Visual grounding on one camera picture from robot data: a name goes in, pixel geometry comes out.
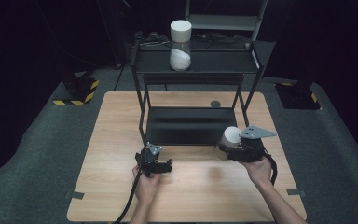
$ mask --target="black cable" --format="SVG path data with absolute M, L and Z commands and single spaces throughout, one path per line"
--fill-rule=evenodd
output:
M 123 217 L 126 216 L 128 210 L 130 208 L 133 195 L 135 194 L 136 186 L 138 185 L 138 181 L 139 181 L 139 178 L 141 178 L 142 173 L 143 173 L 142 170 L 138 171 L 138 175 L 136 175 L 135 180 L 133 181 L 133 184 L 132 184 L 132 190 L 131 190 L 131 193 L 130 193 L 130 198 L 127 201 L 127 205 L 124 208 L 124 211 L 121 213 L 120 217 L 115 221 L 115 224 L 120 223 L 121 219 L 123 219 Z
M 64 50 L 61 47 L 57 36 L 54 34 L 53 29 L 51 28 L 50 24 L 48 23 L 48 18 L 46 18 L 45 13 L 43 13 L 42 7 L 39 5 L 39 2 L 37 0 L 35 0 L 35 2 L 36 2 L 36 6 L 37 6 L 40 14 L 42 15 L 43 20 L 45 21 L 46 26 L 48 27 L 48 30 L 50 31 L 51 35 L 53 36 L 53 38 L 55 40 L 55 43 L 56 43 L 56 45 L 58 46 L 58 48 L 60 49 L 61 52 L 63 52 L 64 54 L 66 54 L 66 55 L 70 56 L 71 58 L 73 58 L 75 60 L 78 60 L 78 61 L 80 61 L 82 63 L 86 63 L 86 64 L 89 64 L 89 65 L 97 66 L 97 67 L 101 67 L 101 68 L 110 68 L 109 66 L 103 66 L 103 65 L 100 65 L 100 64 L 91 63 L 91 62 L 85 61 L 83 59 L 77 58 L 75 55 L 73 55 L 73 54 L 69 53 L 68 51 Z
M 205 14 L 206 10 L 208 10 L 209 6 L 211 5 L 213 0 L 209 0 L 209 2 L 206 4 L 205 8 L 202 10 L 201 14 Z
M 126 0 L 121 0 L 120 1 L 124 6 L 126 6 L 127 9 L 132 9 L 130 4 L 126 1 Z
M 105 21 L 105 19 L 104 19 L 104 17 L 103 17 L 103 10 L 101 9 L 100 1 L 97 0 L 96 2 L 97 2 L 97 5 L 98 5 L 98 9 L 100 9 L 101 18 L 103 19 L 103 27 L 104 27 L 104 29 L 105 29 L 107 38 L 109 39 L 110 48 L 111 48 L 111 50 L 112 50 L 113 56 L 114 56 L 115 58 L 117 58 L 117 55 L 115 54 L 115 48 L 113 47 L 112 38 L 111 38 L 111 36 L 110 36 L 110 34 L 109 34 L 109 31 L 108 31 L 107 25 L 106 25 L 106 21 Z
M 227 36 L 213 36 L 213 34 L 209 34 L 209 33 L 206 33 L 202 36 L 192 35 L 191 38 L 199 43 L 210 43 L 210 46 L 206 47 L 205 49 L 210 48 L 214 44 L 232 45 L 232 44 L 246 43 L 248 41 L 248 38 L 244 37 L 241 39 L 227 42 L 227 41 L 225 41 L 225 40 L 228 40 Z
M 148 38 L 141 38 L 141 46 L 151 47 L 163 45 L 167 48 L 171 48 L 171 41 L 166 37 L 156 37 L 154 35 L 149 36 Z
M 115 87 L 113 88 L 113 91 L 116 91 L 116 88 L 117 88 L 118 82 L 120 81 L 120 78 L 121 78 L 121 74 L 123 74 L 123 70 L 124 70 L 124 65 L 121 65 L 121 71 L 120 71 L 120 74 L 118 75 L 118 78 L 117 78 L 117 81 L 116 81 Z
M 275 185 L 275 180 L 277 179 L 278 176 L 277 162 L 274 159 L 272 159 L 272 156 L 267 152 L 264 153 L 264 156 L 269 160 L 269 162 L 271 162 L 271 169 L 272 169 L 271 183 L 272 185 Z

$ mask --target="metal frame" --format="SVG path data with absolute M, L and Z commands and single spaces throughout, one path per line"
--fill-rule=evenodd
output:
M 138 95 L 139 105 L 141 107 L 141 117 L 140 117 L 140 123 L 139 123 L 139 131 L 140 131 L 140 134 L 142 136 L 142 140 L 144 142 L 144 145 L 146 146 L 147 142 L 146 142 L 146 136 L 145 136 L 145 132 L 144 132 L 144 120 L 145 120 L 146 103 L 147 103 L 147 106 L 148 106 L 149 109 L 154 108 L 154 107 L 151 105 L 151 102 L 150 102 L 150 95 L 149 95 L 149 91 L 148 91 L 148 85 L 149 84 L 147 82 L 145 82 L 145 81 L 143 83 L 144 88 L 145 88 L 144 96 L 142 96 L 141 84 L 139 82 L 138 73 L 137 73 L 137 70 L 136 70 L 136 59 L 137 59 L 137 54 L 138 54 L 139 50 L 140 50 L 139 49 L 139 42 L 137 42 L 135 44 L 134 48 L 132 49 L 132 52 L 131 52 L 131 71 L 132 71 L 132 77 L 133 77 L 133 80 L 134 80 L 134 83 L 135 83 L 135 89 L 136 89 L 137 95 Z M 254 42 L 252 42 L 252 44 L 251 44 L 250 52 L 254 56 L 255 64 L 256 64 L 258 69 L 257 69 L 257 72 L 255 74 L 255 79 L 254 79 L 253 85 L 252 85 L 252 87 L 250 89 L 250 92 L 249 92 L 249 95 L 248 95 L 248 97 L 246 99 L 246 103 L 244 102 L 242 94 L 241 94 L 241 86 L 242 86 L 243 78 L 244 78 L 245 75 L 243 75 L 243 77 L 242 77 L 242 82 L 238 82 L 236 84 L 233 84 L 233 83 L 232 84 L 227 84 L 227 85 L 237 86 L 236 94 L 234 96 L 234 101 L 233 101 L 231 109 L 234 109 L 234 107 L 235 107 L 235 105 L 236 105 L 236 103 L 237 103 L 237 101 L 239 99 L 240 104 L 241 104 L 241 110 L 242 110 L 243 118 L 244 118 L 246 126 L 249 126 L 249 120 L 248 120 L 246 111 L 247 111 L 247 109 L 249 107 L 249 104 L 250 104 L 250 102 L 251 102 L 251 100 L 253 98 L 253 95 L 255 93 L 257 83 L 258 83 L 259 79 L 262 77 L 262 75 L 264 73 L 264 70 L 265 70 L 265 65 L 260 60 L 259 55 L 257 54 L 257 52 L 255 52 Z
M 267 4 L 269 0 L 260 0 L 261 6 L 258 10 L 257 16 L 225 16 L 225 15 L 193 15 L 193 16 L 204 16 L 206 17 L 204 21 L 208 20 L 207 24 L 195 24 L 199 26 L 200 29 L 221 29 L 221 30 L 250 30 L 252 31 L 252 41 L 256 41 L 258 31 L 263 21 L 264 13 L 266 11 Z M 187 21 L 190 21 L 190 0 L 186 0 L 186 9 L 185 9 L 185 18 Z M 226 21 L 227 24 L 219 24 L 219 21 Z

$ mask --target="black device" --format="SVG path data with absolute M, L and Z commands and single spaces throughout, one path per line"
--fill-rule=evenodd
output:
M 278 175 L 277 164 L 267 152 L 261 138 L 276 135 L 276 133 L 249 125 L 240 133 L 241 141 L 237 147 L 227 147 L 221 143 L 218 143 L 217 146 L 219 150 L 226 153 L 227 159 L 232 161 L 255 162 L 261 161 L 263 157 L 266 157 L 271 162 L 271 169 L 273 171 L 271 182 L 275 184 Z
M 130 208 L 133 195 L 138 185 L 139 178 L 142 174 L 145 174 L 147 177 L 150 177 L 151 174 L 162 174 L 168 173 L 172 170 L 172 160 L 169 159 L 166 162 L 158 162 L 159 152 L 162 150 L 161 147 L 155 146 L 153 144 L 147 143 L 146 147 L 142 148 L 141 153 L 135 154 L 136 162 L 138 163 L 138 175 L 135 177 L 135 180 L 132 184 L 132 189 L 130 193 L 130 198 L 127 201 L 127 205 L 124 208 L 124 211 L 121 213 L 120 217 L 115 221 L 115 224 L 120 223 L 121 219 L 127 214 L 127 211 Z
M 151 174 L 168 173 L 172 170 L 172 160 L 166 162 L 158 162 L 159 152 L 161 147 L 147 143 L 147 146 L 141 150 L 141 153 L 135 154 L 138 167 L 147 177 Z

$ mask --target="wooden table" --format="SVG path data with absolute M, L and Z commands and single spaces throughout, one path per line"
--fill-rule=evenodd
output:
M 154 105 L 208 106 L 219 101 L 230 106 L 235 92 L 150 92 Z M 238 127 L 244 129 L 240 108 L 235 108 Z M 89 148 L 67 213 L 71 221 L 115 221 L 129 198 L 136 165 L 135 153 L 143 148 L 138 130 L 140 108 L 136 92 L 108 92 L 103 99 Z M 255 93 L 248 110 L 254 126 L 276 132 L 264 96 Z M 263 143 L 278 164 L 276 189 L 303 217 L 306 211 L 296 189 L 279 136 Z M 213 146 L 162 146 L 159 161 L 172 159 L 172 172 L 160 180 L 151 208 L 153 222 L 249 222 L 273 221 L 271 213 L 250 181 L 246 169 L 236 161 L 220 161 Z M 129 221 L 137 199 L 123 218 Z

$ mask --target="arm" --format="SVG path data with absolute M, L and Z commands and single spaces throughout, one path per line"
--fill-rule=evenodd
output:
M 272 186 L 271 164 L 267 158 L 252 163 L 240 162 L 240 164 L 248 171 L 249 177 L 260 191 L 277 223 L 307 223 Z
M 138 166 L 135 166 L 132 169 L 134 177 L 136 177 L 138 171 Z M 130 224 L 147 223 L 150 205 L 152 204 L 154 196 L 157 192 L 160 178 L 160 174 L 152 175 L 150 178 L 146 177 L 144 174 L 141 175 L 135 191 L 135 195 L 138 198 L 138 204 L 136 205 Z

